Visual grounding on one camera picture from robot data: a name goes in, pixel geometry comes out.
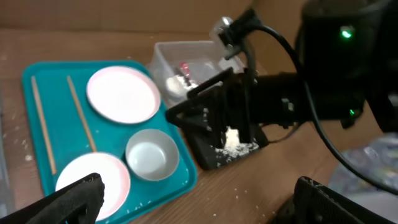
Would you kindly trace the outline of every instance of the cardboard wall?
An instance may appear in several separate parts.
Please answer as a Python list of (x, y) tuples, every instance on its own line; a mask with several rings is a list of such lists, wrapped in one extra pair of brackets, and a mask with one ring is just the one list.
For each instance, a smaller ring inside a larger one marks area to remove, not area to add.
[[(0, 27), (50, 30), (121, 30), (208, 33), (221, 16), (238, 17), (250, 5), (262, 21), (293, 44), (306, 0), (1, 0)], [(268, 71), (294, 71), (270, 36), (250, 36)]]
[(251, 0), (1, 0), (0, 26), (29, 29), (208, 32)]
[[(255, 0), (253, 8), (261, 21), (280, 32), (294, 46), (301, 25), (301, 8), (308, 0)], [(256, 50), (256, 58), (268, 74), (295, 72), (285, 50), (270, 35), (255, 32), (250, 40)]]

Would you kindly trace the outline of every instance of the teal tray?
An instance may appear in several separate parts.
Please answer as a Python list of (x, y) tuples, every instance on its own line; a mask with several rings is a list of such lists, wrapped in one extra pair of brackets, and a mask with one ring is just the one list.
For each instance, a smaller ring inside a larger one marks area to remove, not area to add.
[[(169, 202), (191, 190), (197, 181), (197, 171), (192, 158), (177, 128), (166, 122), (166, 107), (150, 120), (134, 125), (118, 124), (100, 116), (90, 106), (86, 97), (86, 84), (89, 78), (101, 68), (121, 65), (132, 67), (149, 75), (145, 67), (132, 60), (95, 62), (40, 62), (29, 66), (22, 76), (25, 103), (34, 143), (37, 167), (44, 194), (55, 191), (55, 184), (65, 166), (78, 156), (91, 152), (83, 125), (73, 102), (67, 83), (71, 76), (87, 122), (90, 126), (98, 151), (109, 152), (124, 160), (124, 150), (129, 138), (136, 132), (152, 128), (160, 129), (171, 136), (180, 151), (180, 164), (168, 179), (149, 182), (138, 179), (132, 172), (131, 188), (126, 202), (109, 218), (97, 223), (126, 223), (145, 214), (159, 205)], [(36, 77), (42, 100), (49, 137), (51, 140), (57, 174), (52, 175), (42, 128), (33, 97), (31, 76)]]

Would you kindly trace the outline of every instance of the green led light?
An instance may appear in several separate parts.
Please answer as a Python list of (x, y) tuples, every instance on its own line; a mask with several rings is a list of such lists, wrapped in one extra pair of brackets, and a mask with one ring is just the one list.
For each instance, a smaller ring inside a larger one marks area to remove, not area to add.
[(341, 35), (346, 39), (349, 39), (353, 36), (353, 34), (348, 30), (341, 31)]

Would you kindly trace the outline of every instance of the clear plastic container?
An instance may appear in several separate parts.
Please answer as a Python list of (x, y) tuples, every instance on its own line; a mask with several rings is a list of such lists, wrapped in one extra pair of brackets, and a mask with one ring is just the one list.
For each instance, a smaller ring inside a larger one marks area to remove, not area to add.
[(0, 218), (7, 216), (14, 211), (14, 199), (12, 197), (12, 191), (8, 179), (6, 158), (4, 157), (2, 147), (2, 137), (0, 137)]
[[(187, 99), (186, 92), (228, 67), (235, 72), (243, 70), (237, 57), (226, 61), (213, 41), (159, 42), (155, 44), (154, 57), (148, 66), (168, 107)], [(189, 74), (181, 73), (182, 64)]]

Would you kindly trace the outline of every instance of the white food crumbs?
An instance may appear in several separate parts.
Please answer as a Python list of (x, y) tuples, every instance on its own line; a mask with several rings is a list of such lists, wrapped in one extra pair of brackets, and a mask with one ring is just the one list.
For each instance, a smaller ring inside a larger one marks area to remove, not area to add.
[(25, 161), (29, 162), (33, 159), (33, 157), (31, 155), (26, 155), (25, 156)]
[(185, 80), (183, 76), (174, 75), (166, 79), (166, 89), (173, 95), (183, 97), (187, 94), (188, 90), (194, 88), (190, 85), (190, 83), (191, 82)]
[(224, 149), (217, 149), (216, 152), (222, 153), (227, 157), (226, 161), (231, 162), (233, 159), (249, 154), (250, 151), (259, 148), (257, 143), (240, 143), (238, 130), (228, 127), (225, 133), (226, 143)]

